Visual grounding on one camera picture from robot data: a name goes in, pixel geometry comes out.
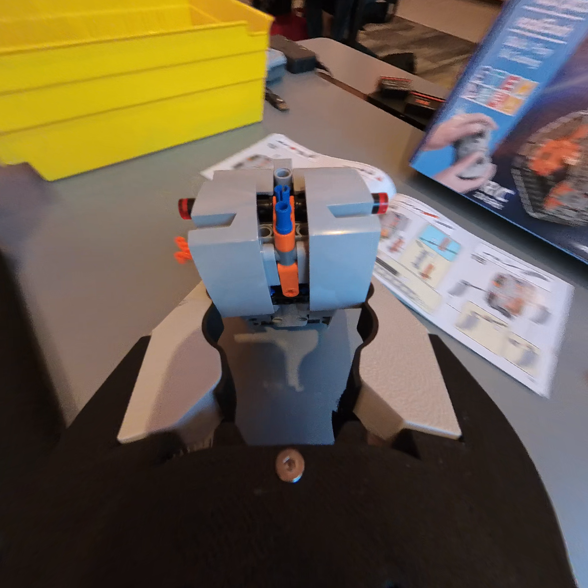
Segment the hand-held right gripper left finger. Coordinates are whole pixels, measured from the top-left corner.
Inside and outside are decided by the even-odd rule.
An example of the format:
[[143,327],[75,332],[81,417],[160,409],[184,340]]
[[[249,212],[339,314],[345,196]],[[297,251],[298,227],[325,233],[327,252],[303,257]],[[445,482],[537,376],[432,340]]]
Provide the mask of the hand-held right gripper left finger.
[[118,433],[131,443],[171,432],[212,443],[233,422],[236,390],[219,338],[223,319],[201,282],[152,332]]

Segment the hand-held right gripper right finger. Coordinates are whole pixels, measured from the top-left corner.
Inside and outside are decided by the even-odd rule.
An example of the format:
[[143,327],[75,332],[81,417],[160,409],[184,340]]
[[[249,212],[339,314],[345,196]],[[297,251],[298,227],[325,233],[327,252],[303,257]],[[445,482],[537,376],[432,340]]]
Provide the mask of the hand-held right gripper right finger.
[[383,284],[372,285],[366,305],[377,326],[360,350],[355,415],[385,442],[403,430],[458,439],[462,431],[429,332]]

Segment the grey motor block assembly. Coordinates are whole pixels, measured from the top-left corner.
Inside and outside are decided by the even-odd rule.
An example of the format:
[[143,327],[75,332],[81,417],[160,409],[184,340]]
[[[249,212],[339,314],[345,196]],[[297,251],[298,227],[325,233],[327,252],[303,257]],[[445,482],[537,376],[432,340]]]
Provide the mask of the grey motor block assembly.
[[216,171],[178,202],[187,242],[223,318],[298,327],[364,303],[389,197],[350,168]]

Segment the yellow plastic bin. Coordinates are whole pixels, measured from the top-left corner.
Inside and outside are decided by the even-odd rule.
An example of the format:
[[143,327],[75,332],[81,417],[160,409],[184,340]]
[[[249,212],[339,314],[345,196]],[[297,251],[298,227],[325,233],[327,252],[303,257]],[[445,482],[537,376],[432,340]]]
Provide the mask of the yellow plastic bin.
[[260,122],[272,23],[240,1],[1,1],[1,166],[58,180]]

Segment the instruction booklet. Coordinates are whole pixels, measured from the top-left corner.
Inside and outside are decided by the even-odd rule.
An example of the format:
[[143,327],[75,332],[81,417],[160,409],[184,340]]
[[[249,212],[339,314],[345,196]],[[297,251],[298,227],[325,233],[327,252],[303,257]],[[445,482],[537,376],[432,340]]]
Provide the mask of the instruction booklet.
[[437,210],[396,195],[392,178],[369,164],[314,152],[270,134],[204,170],[350,168],[391,204],[381,220],[373,276],[409,308],[529,388],[550,397],[573,287],[474,236]]

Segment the blue robot kit box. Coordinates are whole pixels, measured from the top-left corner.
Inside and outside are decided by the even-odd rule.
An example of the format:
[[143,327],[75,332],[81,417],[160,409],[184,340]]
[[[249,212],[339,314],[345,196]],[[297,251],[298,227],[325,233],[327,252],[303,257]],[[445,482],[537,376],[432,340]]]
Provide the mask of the blue robot kit box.
[[587,1],[509,1],[410,161],[587,263]]

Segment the grey blue battery module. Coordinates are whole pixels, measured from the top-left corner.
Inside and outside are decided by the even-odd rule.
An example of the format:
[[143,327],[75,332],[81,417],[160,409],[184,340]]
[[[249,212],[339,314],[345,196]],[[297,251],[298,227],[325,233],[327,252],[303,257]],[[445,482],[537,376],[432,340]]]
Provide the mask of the grey blue battery module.
[[266,85],[280,82],[287,71],[287,58],[282,51],[269,48],[266,52]]

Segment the black power adapter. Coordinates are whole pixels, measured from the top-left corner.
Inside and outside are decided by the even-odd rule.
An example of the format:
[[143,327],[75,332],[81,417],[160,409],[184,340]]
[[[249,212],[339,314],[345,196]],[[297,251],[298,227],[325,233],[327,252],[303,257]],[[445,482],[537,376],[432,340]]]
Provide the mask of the black power adapter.
[[270,36],[270,48],[283,53],[286,58],[286,69],[291,74],[312,72],[318,67],[314,52],[283,35]]

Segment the red bag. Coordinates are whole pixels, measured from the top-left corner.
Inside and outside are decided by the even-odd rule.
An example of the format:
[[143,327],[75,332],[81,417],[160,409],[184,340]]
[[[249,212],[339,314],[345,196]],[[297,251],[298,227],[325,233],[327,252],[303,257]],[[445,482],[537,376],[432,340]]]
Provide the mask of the red bag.
[[308,39],[305,10],[297,8],[288,14],[275,17],[270,28],[270,36],[275,35],[281,35],[295,42]]

